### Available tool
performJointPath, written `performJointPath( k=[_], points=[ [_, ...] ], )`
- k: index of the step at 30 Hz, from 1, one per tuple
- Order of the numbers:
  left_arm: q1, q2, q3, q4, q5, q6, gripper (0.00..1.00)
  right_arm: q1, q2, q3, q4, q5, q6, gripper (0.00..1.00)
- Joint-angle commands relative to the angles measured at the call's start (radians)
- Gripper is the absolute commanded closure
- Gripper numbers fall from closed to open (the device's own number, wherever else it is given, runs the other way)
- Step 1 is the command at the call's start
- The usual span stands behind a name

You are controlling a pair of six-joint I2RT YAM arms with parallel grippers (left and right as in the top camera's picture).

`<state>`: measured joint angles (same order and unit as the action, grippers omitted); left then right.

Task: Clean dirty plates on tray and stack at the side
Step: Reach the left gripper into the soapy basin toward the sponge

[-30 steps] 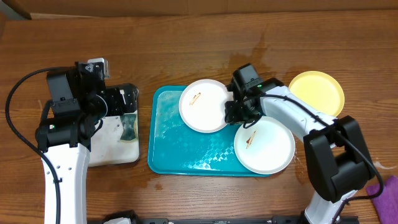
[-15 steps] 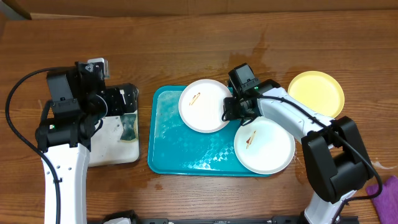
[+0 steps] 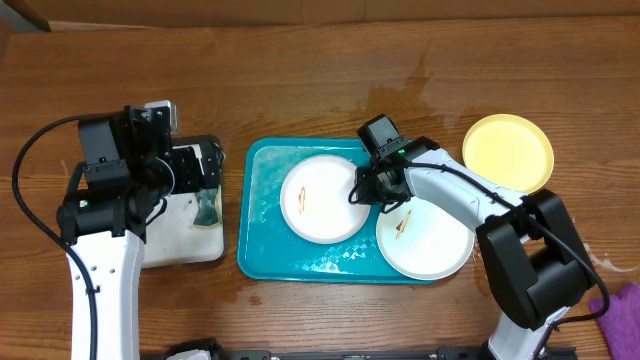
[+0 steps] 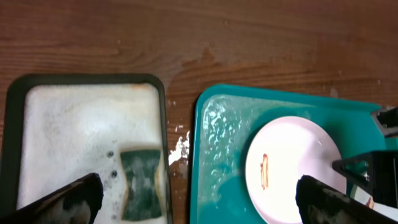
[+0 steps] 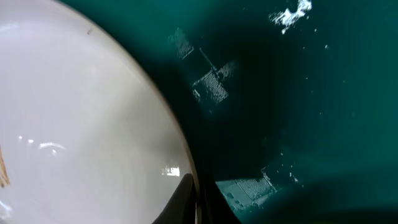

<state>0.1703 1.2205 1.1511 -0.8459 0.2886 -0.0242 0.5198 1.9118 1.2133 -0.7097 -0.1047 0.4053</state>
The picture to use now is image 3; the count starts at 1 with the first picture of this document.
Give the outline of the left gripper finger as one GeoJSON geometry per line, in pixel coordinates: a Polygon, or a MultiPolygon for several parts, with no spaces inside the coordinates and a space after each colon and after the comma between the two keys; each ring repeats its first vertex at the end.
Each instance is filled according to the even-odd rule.
{"type": "Polygon", "coordinates": [[[224,151],[214,140],[204,140],[200,143],[202,162],[207,165],[223,165],[224,151]]]}
{"type": "Polygon", "coordinates": [[[216,164],[205,164],[203,166],[204,189],[217,189],[222,181],[222,168],[216,164]]]}

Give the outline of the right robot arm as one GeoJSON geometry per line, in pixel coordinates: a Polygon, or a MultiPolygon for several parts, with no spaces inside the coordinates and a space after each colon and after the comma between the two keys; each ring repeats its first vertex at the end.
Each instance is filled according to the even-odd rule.
{"type": "Polygon", "coordinates": [[[472,230],[491,293],[502,311],[482,359],[548,359],[545,345],[568,310],[601,286],[566,207],[549,190],[526,195],[498,186],[420,137],[360,141],[371,165],[356,171],[352,204],[389,213],[411,198],[428,201],[472,230]]]}

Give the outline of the yellow-green round plate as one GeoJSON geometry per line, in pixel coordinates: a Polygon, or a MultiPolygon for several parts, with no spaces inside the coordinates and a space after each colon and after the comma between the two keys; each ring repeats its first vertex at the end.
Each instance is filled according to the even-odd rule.
{"type": "Polygon", "coordinates": [[[462,156],[471,171],[523,193],[544,187],[555,160],[545,133],[512,114],[489,115],[472,125],[463,140],[462,156]]]}

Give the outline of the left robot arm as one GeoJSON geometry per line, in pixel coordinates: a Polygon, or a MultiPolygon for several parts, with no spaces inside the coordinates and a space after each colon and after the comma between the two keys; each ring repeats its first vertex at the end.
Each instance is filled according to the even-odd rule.
{"type": "Polygon", "coordinates": [[[214,136],[175,139],[174,130],[165,107],[78,124],[85,160],[57,214],[74,359],[139,358],[142,269],[224,255],[224,152],[214,136]]]}

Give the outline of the green and yellow sponge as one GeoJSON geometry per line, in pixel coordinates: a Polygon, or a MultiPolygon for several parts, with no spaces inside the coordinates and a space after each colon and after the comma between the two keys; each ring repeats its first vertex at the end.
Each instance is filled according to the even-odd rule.
{"type": "Polygon", "coordinates": [[[193,224],[200,227],[220,225],[223,220],[221,205],[221,189],[203,189],[196,193],[198,211],[193,224]]]}

